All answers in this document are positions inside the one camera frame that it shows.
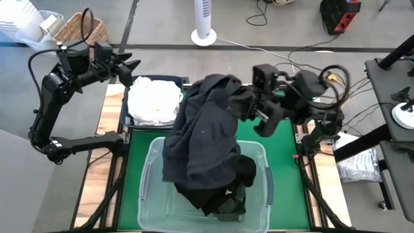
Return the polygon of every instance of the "wicker basket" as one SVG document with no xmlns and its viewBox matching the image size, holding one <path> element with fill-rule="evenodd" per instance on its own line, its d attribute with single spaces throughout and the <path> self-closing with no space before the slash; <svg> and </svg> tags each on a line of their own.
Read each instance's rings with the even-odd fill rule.
<svg viewBox="0 0 414 233">
<path fill-rule="evenodd" d="M 55 42 L 68 42 L 81 39 L 80 36 L 80 23 L 81 23 L 82 13 L 75 13 L 68 22 L 59 30 L 59 32 L 53 37 Z M 85 22 L 83 24 L 83 34 L 86 36 L 91 27 L 91 17 L 85 16 Z M 107 41 L 108 32 L 102 20 L 94 18 L 94 28 L 91 36 L 86 42 L 90 45 L 95 44 L 99 41 Z"/>
</svg>

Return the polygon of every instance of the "red power station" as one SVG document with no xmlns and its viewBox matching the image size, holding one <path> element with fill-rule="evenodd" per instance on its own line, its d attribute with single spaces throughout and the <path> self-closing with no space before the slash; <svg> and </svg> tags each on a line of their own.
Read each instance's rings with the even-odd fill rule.
<svg viewBox="0 0 414 233">
<path fill-rule="evenodd" d="M 336 35 L 345 32 L 360 8 L 359 0 L 323 0 L 319 10 L 328 33 Z"/>
</svg>

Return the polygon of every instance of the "white folded towel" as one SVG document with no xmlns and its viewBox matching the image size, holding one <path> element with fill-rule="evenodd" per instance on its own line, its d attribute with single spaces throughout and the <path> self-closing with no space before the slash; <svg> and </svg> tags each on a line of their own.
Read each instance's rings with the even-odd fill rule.
<svg viewBox="0 0 414 233">
<path fill-rule="evenodd" d="M 177 116 L 183 99 L 171 81 L 138 77 L 128 92 L 128 113 L 136 126 L 168 126 Z"/>
</svg>

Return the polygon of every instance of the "wooden table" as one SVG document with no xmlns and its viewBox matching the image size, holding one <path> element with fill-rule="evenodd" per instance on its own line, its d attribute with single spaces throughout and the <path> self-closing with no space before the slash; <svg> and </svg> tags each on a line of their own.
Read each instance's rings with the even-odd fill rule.
<svg viewBox="0 0 414 233">
<path fill-rule="evenodd" d="M 108 131 L 117 130 L 123 96 L 123 85 L 110 84 L 108 86 L 98 125 L 98 134 L 104 134 Z M 314 124 L 308 124 L 309 131 L 312 131 L 313 128 Z M 297 127 L 297 130 L 298 133 L 303 132 L 303 129 L 299 126 Z M 332 148 L 330 146 L 322 145 L 321 150 L 326 153 L 332 153 Z M 104 154 L 106 151 L 106 149 L 93 150 L 91 161 Z M 76 210 L 76 218 L 73 222 L 74 227 L 82 226 L 88 220 L 89 216 L 96 210 L 104 198 L 111 159 L 112 154 L 110 153 L 94 163 L 87 170 L 83 190 L 80 193 L 81 198 L 79 206 Z M 351 220 L 349 219 L 348 209 L 345 202 L 345 197 L 343 196 L 343 190 L 338 175 L 338 170 L 336 169 L 334 157 L 330 155 L 318 154 L 315 156 L 314 163 L 316 165 L 321 194 L 323 198 L 332 208 L 334 213 L 341 219 L 341 221 L 346 225 L 351 226 Z M 119 168 L 116 170 L 115 177 L 117 176 L 118 172 Z M 307 173 L 309 177 L 312 177 L 309 166 L 307 166 Z M 310 202 L 312 203 L 312 213 L 315 220 L 315 226 L 320 227 L 322 225 L 319 215 L 319 208 L 312 194 L 310 194 Z M 110 225 L 112 223 L 113 214 L 114 198 L 109 206 L 109 213 L 107 215 L 108 217 L 105 225 Z"/>
</svg>

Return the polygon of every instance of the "metal bracket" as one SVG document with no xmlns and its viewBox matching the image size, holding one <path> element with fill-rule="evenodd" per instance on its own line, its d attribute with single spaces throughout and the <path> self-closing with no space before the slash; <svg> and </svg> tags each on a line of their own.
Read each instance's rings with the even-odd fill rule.
<svg viewBox="0 0 414 233">
<path fill-rule="evenodd" d="M 302 138 L 306 135 L 309 135 L 308 133 L 295 133 L 295 140 L 297 144 L 302 143 Z"/>
<path fill-rule="evenodd" d="M 309 133 L 295 133 L 295 140 L 297 144 L 301 144 L 301 140 L 304 136 L 309 135 Z M 321 144 L 331 146 L 335 143 L 334 139 L 325 139 L 320 141 Z"/>
</svg>

